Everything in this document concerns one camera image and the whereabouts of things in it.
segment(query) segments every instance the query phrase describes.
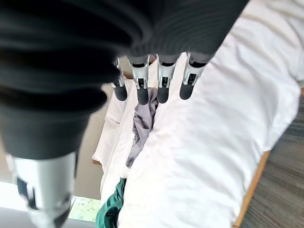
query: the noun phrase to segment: white bedsheet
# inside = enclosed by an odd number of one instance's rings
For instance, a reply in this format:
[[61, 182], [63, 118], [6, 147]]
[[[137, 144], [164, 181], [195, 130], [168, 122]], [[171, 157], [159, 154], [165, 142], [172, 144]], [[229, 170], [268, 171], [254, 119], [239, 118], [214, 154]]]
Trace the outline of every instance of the white bedsheet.
[[[232, 226], [263, 152], [296, 115], [295, 78], [304, 79], [303, 13], [301, 1], [252, 0], [187, 101], [179, 97], [186, 61], [181, 55], [169, 99], [159, 105], [129, 172], [120, 228]], [[156, 72], [155, 62], [150, 86], [157, 85]], [[128, 91], [115, 140], [102, 152], [107, 159], [100, 159], [102, 203], [113, 194], [132, 146], [133, 82]]]

